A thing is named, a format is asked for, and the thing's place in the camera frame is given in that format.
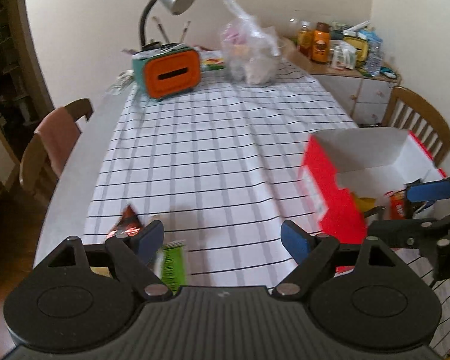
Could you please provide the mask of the orange teal tissue box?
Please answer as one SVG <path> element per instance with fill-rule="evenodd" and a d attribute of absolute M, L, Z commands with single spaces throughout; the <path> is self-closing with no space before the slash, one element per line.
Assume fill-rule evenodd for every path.
<path fill-rule="evenodd" d="M 201 57 L 184 44 L 136 53 L 131 62 L 139 91 L 155 100 L 193 89 L 201 82 Z"/>

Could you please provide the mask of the clear plastic bag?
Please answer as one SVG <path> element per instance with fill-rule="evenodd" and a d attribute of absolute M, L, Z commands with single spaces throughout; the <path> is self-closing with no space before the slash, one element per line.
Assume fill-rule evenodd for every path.
<path fill-rule="evenodd" d="M 244 86 L 268 86 L 277 75 L 282 51 L 273 27 L 263 28 L 256 16 L 236 0 L 223 0 L 233 20 L 219 34 L 221 52 L 231 81 Z"/>

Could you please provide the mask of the wooden chair right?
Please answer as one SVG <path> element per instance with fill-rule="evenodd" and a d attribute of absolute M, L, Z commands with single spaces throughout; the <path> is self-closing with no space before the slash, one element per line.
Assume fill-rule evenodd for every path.
<path fill-rule="evenodd" d="M 392 89 L 381 125 L 412 132 L 436 167 L 450 152 L 450 127 L 446 120 L 427 100 L 408 88 Z"/>

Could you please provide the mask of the clear water bottle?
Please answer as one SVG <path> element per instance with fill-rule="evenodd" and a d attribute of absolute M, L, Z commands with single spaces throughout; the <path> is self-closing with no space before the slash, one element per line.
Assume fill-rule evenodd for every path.
<path fill-rule="evenodd" d="M 383 53 L 379 41 L 370 41 L 365 69 L 371 77 L 377 77 L 380 74 Z"/>

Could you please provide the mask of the dark red foil snack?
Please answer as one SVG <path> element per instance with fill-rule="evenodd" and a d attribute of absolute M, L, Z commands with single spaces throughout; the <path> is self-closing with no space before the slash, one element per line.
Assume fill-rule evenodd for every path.
<path fill-rule="evenodd" d="M 116 225 L 109 231 L 106 238 L 128 239 L 140 233 L 144 225 L 140 221 L 137 213 L 128 205 L 122 212 L 122 216 Z"/>

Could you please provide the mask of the wooden chair pink cushion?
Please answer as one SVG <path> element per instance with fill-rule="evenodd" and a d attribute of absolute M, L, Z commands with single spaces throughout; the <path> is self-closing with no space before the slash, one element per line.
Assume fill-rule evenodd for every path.
<path fill-rule="evenodd" d="M 92 114 L 91 101 L 80 98 L 54 109 L 40 122 L 23 153 L 19 170 L 20 185 L 32 197 L 46 203 L 51 200 L 82 133 L 77 121 L 89 120 Z"/>

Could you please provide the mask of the checkered white tablecloth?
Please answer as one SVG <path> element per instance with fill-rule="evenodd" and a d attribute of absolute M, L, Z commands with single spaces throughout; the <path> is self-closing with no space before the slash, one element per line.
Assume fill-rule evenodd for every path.
<path fill-rule="evenodd" d="M 172 309 L 142 327 L 123 349 L 126 359 L 322 359 L 326 345 L 306 330 L 304 307 L 278 302 L 270 288 L 293 269 L 280 225 L 293 219 L 309 233 L 315 201 L 299 168 L 317 128 L 359 129 L 314 79 L 285 63 L 277 82 L 245 88 L 208 72 L 190 94 L 163 102 L 130 93 L 97 179 L 85 239 L 99 241 L 126 206 L 159 217 L 169 241 L 187 246 L 193 283 L 238 289 L 250 301 L 224 301 L 203 289 L 193 298 L 212 314 L 205 321 Z"/>

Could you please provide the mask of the orange thermos bottle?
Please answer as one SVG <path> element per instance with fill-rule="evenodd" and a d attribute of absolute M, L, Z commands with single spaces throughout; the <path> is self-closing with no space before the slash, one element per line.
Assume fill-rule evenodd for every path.
<path fill-rule="evenodd" d="M 326 23 L 316 24 L 311 47 L 311 59 L 316 63 L 327 63 L 330 46 L 330 26 Z"/>

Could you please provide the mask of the red snack packet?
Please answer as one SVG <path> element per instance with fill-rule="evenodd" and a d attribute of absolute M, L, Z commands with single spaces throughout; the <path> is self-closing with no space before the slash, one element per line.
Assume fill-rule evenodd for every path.
<path fill-rule="evenodd" d="M 388 200 L 388 215 L 392 220 L 407 217 L 406 192 L 404 190 L 389 191 L 385 194 Z"/>

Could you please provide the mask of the pale yellow snack packet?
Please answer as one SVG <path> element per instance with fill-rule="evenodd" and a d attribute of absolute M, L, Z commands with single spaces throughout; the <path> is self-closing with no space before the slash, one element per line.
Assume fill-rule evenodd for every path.
<path fill-rule="evenodd" d="M 91 271 L 96 275 L 111 278 L 110 270 L 107 267 L 91 267 Z"/>

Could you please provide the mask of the red white cardboard box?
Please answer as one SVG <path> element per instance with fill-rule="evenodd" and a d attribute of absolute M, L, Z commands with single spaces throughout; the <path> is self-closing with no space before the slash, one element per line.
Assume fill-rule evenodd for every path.
<path fill-rule="evenodd" d="M 312 213 L 306 230 L 359 244 L 368 225 L 356 198 L 389 208 L 390 194 L 416 180 L 440 180 L 445 173 L 412 132 L 366 127 L 311 133 L 298 176 Z"/>

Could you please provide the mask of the white sideboard cabinet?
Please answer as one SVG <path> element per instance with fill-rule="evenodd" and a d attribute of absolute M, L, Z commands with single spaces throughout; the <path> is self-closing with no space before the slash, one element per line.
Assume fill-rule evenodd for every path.
<path fill-rule="evenodd" d="M 310 61 L 288 38 L 283 38 L 283 43 L 284 57 L 316 78 L 356 124 L 376 125 L 382 121 L 391 91 L 401 83 L 399 76 L 365 77 L 357 70 L 335 70 Z"/>

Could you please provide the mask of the green snack packet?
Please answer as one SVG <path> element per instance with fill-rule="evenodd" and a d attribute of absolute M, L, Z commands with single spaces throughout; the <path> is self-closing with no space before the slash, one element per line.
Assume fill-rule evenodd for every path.
<path fill-rule="evenodd" d="M 188 249 L 184 241 L 164 244 L 157 252 L 153 266 L 155 275 L 176 294 L 188 284 Z"/>

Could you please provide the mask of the amber liquid bottle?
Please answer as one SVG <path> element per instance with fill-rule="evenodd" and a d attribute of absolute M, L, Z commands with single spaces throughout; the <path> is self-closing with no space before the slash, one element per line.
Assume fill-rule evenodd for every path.
<path fill-rule="evenodd" d="M 313 29 L 311 28 L 311 23 L 303 20 L 297 34 L 297 48 L 303 55 L 310 57 L 312 43 Z"/>

